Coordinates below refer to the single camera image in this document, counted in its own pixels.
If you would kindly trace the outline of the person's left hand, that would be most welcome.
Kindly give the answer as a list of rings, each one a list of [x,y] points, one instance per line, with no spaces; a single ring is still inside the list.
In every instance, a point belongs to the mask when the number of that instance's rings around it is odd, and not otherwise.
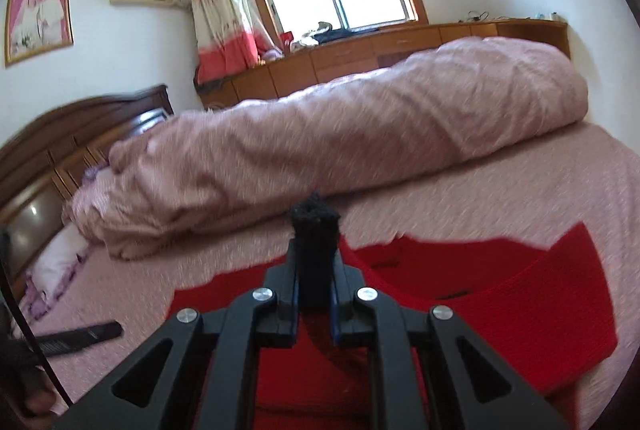
[[[13,403],[23,429],[48,430],[58,418],[53,411],[56,393],[47,375],[35,368],[18,380]]]

